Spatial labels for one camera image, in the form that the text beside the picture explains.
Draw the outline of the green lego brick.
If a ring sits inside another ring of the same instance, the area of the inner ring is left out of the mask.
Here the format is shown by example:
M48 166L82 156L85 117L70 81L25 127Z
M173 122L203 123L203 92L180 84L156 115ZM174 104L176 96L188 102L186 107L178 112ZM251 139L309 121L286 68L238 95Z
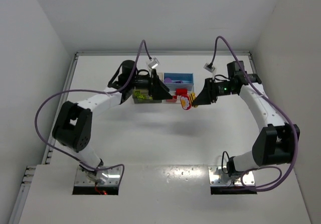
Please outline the green lego brick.
M140 93L140 90L135 90L134 92L133 92L133 95L134 96L140 96L141 95L141 93Z

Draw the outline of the yellow striped lego piece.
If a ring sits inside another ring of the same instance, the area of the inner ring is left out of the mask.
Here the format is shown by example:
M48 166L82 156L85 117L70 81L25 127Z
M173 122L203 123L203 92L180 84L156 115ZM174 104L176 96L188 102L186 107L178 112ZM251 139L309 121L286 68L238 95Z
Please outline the yellow striped lego piece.
M194 92L190 93L189 99L190 99L191 107L198 107L197 105L194 104L194 101L196 99L196 94Z

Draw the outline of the green quarter round lego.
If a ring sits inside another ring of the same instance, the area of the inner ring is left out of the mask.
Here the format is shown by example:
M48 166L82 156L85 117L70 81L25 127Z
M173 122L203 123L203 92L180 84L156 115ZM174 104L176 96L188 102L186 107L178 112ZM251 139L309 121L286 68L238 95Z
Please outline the green quarter round lego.
M138 99L143 99L143 100L153 100L153 98L149 95L140 95L137 97Z

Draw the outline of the red lego piece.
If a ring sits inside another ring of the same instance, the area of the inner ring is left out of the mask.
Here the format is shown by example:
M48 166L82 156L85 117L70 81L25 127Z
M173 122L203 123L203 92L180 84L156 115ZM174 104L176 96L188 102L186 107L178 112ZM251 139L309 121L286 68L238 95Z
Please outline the red lego piece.
M177 88L176 89L176 95L184 95L188 94L188 90L186 88Z

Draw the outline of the multicolour lego stack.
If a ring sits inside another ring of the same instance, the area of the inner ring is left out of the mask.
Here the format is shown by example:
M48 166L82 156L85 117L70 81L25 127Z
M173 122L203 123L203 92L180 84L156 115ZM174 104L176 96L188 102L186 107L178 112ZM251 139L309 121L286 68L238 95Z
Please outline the multicolour lego stack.
M180 103L183 108L183 110L189 110L191 106L190 98L186 94L182 94L180 97Z

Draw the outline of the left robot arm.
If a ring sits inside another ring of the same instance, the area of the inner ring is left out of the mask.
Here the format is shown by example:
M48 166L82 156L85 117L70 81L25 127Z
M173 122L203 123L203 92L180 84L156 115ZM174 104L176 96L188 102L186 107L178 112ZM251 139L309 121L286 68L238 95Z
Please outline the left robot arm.
M81 170L96 183L107 182L108 169L89 145L92 121L110 108L126 102L135 88L147 90L154 100L173 98L155 69L138 70L133 60L125 60L102 93L79 102L66 101L59 111L52 131L53 138L75 154Z

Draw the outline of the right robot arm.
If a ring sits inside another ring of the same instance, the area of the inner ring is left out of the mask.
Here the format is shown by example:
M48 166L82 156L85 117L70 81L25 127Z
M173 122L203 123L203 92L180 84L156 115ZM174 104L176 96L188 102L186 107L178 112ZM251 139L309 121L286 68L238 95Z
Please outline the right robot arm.
M258 125L260 133L252 149L229 157L227 174L236 176L248 169L292 162L295 147L293 135L299 135L298 126L291 127L270 105L261 79L257 74L248 74L243 61L229 63L227 70L227 81L206 78L202 91L192 101L192 106L208 105L215 103L220 96L236 94L247 104Z

